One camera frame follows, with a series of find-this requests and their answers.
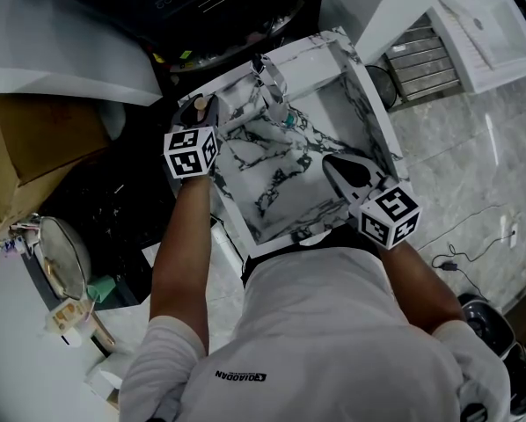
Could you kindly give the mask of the white black helmet device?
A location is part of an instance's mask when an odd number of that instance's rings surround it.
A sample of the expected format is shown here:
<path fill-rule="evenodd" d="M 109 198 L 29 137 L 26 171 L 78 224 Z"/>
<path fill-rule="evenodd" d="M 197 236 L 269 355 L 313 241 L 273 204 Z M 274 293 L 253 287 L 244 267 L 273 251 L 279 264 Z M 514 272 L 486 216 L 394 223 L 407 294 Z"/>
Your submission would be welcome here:
<path fill-rule="evenodd" d="M 526 350 L 507 319 L 486 299 L 472 294 L 458 297 L 467 324 L 504 362 L 510 380 L 510 414 L 516 422 L 526 415 Z"/>

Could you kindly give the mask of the metal slatted rack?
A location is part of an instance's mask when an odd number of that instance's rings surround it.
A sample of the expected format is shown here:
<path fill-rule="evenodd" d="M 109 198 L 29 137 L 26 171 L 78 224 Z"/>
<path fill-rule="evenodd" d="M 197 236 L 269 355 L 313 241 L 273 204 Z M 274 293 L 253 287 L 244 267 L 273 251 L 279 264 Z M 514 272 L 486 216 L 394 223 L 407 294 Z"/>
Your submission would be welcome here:
<path fill-rule="evenodd" d="M 394 41 L 384 59 L 403 102 L 461 88 L 449 53 L 427 14 Z"/>

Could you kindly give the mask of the wooden spoon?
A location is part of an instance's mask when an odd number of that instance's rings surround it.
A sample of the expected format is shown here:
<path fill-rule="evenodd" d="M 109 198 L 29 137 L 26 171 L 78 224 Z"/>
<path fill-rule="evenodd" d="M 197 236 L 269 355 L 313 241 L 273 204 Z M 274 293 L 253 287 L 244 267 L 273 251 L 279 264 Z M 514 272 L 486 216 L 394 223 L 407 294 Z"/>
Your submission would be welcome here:
<path fill-rule="evenodd" d="M 99 316 L 95 311 L 91 313 L 91 324 L 93 328 L 95 329 L 94 335 L 99 340 L 99 342 L 108 347 L 114 347 L 116 345 L 116 341 L 114 337 L 110 334 L 108 329 L 104 326 L 104 324 L 100 321 Z"/>

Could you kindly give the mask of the white ceramic fixture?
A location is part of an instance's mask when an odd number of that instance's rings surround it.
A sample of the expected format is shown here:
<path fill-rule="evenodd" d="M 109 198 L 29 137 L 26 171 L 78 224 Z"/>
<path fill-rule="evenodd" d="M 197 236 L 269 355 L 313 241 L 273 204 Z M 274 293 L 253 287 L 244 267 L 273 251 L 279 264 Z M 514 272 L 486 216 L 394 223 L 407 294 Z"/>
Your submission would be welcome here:
<path fill-rule="evenodd" d="M 126 111 L 120 102 L 101 100 L 98 102 L 101 121 L 112 141 L 117 140 L 126 125 Z"/>

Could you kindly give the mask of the large cardboard box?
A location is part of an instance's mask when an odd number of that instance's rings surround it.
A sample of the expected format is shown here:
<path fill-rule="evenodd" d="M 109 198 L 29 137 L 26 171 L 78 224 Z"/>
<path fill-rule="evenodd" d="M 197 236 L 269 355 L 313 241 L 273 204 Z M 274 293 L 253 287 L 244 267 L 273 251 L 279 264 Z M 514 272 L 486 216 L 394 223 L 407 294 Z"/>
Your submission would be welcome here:
<path fill-rule="evenodd" d="M 75 165 L 109 143 L 89 99 L 0 94 L 0 231 L 36 212 Z"/>

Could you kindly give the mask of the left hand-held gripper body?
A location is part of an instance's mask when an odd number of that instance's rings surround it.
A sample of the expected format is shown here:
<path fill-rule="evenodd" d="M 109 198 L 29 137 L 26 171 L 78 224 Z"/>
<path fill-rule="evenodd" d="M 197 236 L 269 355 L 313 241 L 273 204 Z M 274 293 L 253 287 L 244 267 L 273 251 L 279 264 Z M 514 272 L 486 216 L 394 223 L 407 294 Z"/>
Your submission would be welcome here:
<path fill-rule="evenodd" d="M 216 130 L 200 127 L 167 133 L 163 152 L 174 179 L 207 175 L 218 155 Z"/>

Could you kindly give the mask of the black table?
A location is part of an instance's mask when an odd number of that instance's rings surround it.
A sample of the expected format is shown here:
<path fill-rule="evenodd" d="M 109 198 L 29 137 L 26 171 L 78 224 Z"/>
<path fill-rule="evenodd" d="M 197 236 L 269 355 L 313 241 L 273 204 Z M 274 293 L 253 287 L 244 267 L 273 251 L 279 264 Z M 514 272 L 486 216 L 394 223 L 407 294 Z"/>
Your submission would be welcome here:
<path fill-rule="evenodd" d="M 116 283 L 99 308 L 116 309 L 150 295 L 152 267 L 142 251 L 161 241 L 174 203 L 162 156 L 106 152 L 75 166 L 37 213 L 81 237 L 92 277 Z"/>

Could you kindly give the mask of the green cup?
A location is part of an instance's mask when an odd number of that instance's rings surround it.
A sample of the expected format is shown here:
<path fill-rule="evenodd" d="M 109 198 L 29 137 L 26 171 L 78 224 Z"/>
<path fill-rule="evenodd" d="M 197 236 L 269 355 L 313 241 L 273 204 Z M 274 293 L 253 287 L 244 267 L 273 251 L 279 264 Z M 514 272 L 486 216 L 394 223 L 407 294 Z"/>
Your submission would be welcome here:
<path fill-rule="evenodd" d="M 86 287 L 86 293 L 95 303 L 102 303 L 115 289 L 116 282 L 109 276 L 105 275 L 91 280 Z"/>

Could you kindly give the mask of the white ceramic wash basin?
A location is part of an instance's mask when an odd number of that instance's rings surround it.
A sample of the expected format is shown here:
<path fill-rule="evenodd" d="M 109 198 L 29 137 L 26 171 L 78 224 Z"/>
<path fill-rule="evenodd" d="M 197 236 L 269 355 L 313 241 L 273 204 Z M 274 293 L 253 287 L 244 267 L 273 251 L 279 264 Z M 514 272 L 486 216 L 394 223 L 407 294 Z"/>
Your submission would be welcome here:
<path fill-rule="evenodd" d="M 514 0 L 437 0 L 427 15 L 465 91 L 526 77 L 526 20 Z"/>

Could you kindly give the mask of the chrome faucet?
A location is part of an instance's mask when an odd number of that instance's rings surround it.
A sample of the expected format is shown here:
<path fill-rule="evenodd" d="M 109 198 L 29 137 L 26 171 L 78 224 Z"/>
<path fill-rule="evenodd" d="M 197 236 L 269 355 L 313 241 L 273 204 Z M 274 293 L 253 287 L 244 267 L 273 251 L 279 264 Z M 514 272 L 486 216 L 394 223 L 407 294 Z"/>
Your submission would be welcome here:
<path fill-rule="evenodd" d="M 268 56 L 262 54 L 256 54 L 252 58 L 251 70 L 270 119 L 285 124 L 289 117 L 289 109 L 285 98 L 287 85 L 282 73 Z"/>

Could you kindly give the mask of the person's left forearm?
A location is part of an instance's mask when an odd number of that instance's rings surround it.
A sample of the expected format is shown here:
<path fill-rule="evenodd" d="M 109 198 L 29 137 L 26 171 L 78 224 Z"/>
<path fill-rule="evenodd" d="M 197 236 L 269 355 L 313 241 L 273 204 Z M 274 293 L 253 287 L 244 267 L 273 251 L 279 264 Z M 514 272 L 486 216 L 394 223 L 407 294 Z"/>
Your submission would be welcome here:
<path fill-rule="evenodd" d="M 174 317 L 209 348 L 206 290 L 211 255 L 210 176 L 182 183 L 152 273 L 150 318 Z"/>

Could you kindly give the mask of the pink toiletries holder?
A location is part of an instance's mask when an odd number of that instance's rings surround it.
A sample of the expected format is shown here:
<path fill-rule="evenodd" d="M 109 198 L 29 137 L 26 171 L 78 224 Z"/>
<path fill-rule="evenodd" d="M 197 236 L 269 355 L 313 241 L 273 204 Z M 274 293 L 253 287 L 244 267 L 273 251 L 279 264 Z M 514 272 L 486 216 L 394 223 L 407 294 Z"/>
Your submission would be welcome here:
<path fill-rule="evenodd" d="M 33 222 L 20 222 L 10 226 L 5 237 L 0 238 L 0 252 L 5 257 L 34 254 L 35 245 L 39 242 L 40 226 Z"/>

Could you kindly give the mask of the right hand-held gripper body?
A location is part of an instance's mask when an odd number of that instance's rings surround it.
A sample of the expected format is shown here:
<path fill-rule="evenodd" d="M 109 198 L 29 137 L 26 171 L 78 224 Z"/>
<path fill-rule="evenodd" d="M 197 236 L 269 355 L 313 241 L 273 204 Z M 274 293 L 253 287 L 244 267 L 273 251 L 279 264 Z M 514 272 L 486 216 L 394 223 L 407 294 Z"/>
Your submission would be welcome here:
<path fill-rule="evenodd" d="M 391 176 L 382 178 L 363 199 L 348 208 L 357 230 L 385 250 L 391 250 L 416 231 L 421 211 L 410 186 Z"/>

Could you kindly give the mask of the round beige basin bowl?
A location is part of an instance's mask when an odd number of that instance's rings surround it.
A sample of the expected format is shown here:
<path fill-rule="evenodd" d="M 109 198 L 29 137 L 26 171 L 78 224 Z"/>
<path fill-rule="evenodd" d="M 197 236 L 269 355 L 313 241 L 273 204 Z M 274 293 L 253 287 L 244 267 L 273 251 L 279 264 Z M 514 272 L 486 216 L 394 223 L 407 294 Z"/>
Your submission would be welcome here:
<path fill-rule="evenodd" d="M 55 294 L 61 299 L 82 300 L 91 278 L 91 258 L 82 238 L 63 219 L 43 216 L 38 245 L 44 274 Z"/>

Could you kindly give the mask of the person's black trousers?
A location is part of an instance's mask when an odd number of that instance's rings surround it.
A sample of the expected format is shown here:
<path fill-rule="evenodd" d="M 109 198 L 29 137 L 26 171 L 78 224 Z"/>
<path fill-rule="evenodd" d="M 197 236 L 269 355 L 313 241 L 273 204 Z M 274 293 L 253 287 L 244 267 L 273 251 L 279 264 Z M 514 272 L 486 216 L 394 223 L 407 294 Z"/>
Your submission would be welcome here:
<path fill-rule="evenodd" d="M 313 251 L 328 248 L 349 248 L 367 251 L 368 253 L 380 258 L 377 246 L 362 234 L 354 231 L 354 229 L 344 224 L 331 230 L 322 240 L 316 244 L 305 246 L 301 243 L 291 244 L 290 246 L 281 248 L 277 251 L 269 252 L 257 258 L 249 257 L 244 263 L 244 269 L 241 275 L 241 281 L 245 287 L 254 269 L 261 263 L 269 259 L 279 257 L 294 252 Z"/>

